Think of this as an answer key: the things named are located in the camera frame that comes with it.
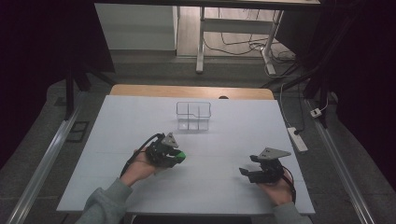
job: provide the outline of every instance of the human hand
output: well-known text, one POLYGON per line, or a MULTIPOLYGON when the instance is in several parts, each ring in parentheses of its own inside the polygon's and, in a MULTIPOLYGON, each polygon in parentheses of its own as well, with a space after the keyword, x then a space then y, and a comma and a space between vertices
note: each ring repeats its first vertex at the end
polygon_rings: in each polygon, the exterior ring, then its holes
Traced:
POLYGON ((152 175, 155 169, 155 166, 149 162, 146 155, 146 148, 144 147, 134 161, 128 166, 125 174, 120 177, 120 181, 131 187, 136 181, 146 179, 152 175))
MULTIPOLYGON (((285 170, 285 177, 291 182, 291 177, 288 171, 285 170)), ((279 179, 275 184, 257 184, 260 189, 268 194, 271 201, 279 206, 284 203, 291 203, 291 189, 288 183, 284 179, 279 179)))

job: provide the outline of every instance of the black wall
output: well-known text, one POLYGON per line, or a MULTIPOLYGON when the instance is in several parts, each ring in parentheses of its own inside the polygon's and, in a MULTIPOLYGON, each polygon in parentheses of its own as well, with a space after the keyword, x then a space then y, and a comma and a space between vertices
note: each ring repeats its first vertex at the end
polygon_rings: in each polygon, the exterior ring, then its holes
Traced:
POLYGON ((386 1, 367 1, 327 71, 331 75, 331 89, 339 98, 339 119, 396 189, 396 13, 393 5, 386 1))
POLYGON ((73 60, 114 72, 91 1, 0 2, 0 167, 73 60))

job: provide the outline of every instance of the table leg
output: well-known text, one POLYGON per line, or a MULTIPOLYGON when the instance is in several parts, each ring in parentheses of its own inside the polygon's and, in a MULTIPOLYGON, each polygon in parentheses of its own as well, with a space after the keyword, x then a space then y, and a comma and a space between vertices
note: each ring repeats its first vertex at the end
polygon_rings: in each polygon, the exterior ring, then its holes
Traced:
POLYGON ((271 57, 270 57, 270 50, 271 50, 271 45, 275 38, 277 26, 279 25, 280 18, 282 17, 282 13, 283 13, 283 11, 278 11, 276 18, 273 21, 273 26, 271 28, 270 34, 268 35, 267 44, 265 45, 265 48, 262 49, 262 57, 264 58, 265 66, 266 66, 269 76, 276 75, 276 71, 274 69, 274 65, 272 64, 271 57))
POLYGON ((202 74, 204 72, 204 28, 205 28, 205 8, 201 7, 197 66, 195 69, 197 74, 202 74))

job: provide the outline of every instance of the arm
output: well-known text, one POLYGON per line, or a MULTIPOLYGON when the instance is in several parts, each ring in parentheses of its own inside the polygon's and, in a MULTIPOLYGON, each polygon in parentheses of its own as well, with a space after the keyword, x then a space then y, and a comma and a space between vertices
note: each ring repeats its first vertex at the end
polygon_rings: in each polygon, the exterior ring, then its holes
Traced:
POLYGON ((268 194, 273 203, 274 216, 278 224, 312 224, 309 217, 301 216, 291 199, 291 191, 285 180, 280 179, 274 185, 258 184, 268 194))
POLYGON ((146 152, 142 150, 120 179, 117 178, 106 190, 93 192, 77 224, 119 223, 126 212, 125 201, 132 193, 131 186, 154 171, 155 167, 149 164, 146 152))

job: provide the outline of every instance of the white table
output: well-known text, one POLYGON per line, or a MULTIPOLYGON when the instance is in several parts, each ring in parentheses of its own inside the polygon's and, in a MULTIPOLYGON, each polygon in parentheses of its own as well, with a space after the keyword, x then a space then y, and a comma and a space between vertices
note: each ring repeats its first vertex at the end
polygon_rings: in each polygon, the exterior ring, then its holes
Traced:
POLYGON ((174 168, 141 181, 127 200, 128 212, 154 215, 238 215, 272 213, 269 199, 238 168, 259 170, 250 161, 265 147, 292 153, 280 159, 295 179, 297 209, 315 213, 300 167, 274 100, 212 100, 107 96, 57 208, 80 212, 90 194, 120 175, 133 150, 155 133, 174 136, 187 158, 174 168), (209 130, 177 129, 177 102, 209 102, 209 130))

